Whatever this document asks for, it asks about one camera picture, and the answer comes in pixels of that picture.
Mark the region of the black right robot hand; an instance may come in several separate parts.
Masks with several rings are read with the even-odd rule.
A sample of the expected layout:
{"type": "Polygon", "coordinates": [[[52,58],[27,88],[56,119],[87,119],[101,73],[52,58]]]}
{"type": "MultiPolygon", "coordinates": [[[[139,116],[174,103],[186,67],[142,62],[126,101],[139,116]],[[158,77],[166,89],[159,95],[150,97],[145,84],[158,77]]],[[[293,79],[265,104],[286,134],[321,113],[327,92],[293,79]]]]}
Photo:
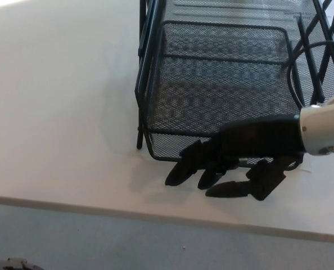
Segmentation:
{"type": "Polygon", "coordinates": [[[198,140],[184,148],[165,185],[179,186],[203,170],[197,187],[207,197],[251,195],[263,201],[286,178],[286,171],[303,162],[306,150],[299,120],[298,115],[285,115],[228,124],[209,140],[198,140]],[[258,160],[246,173],[246,181],[218,182],[244,158],[258,160]]]}

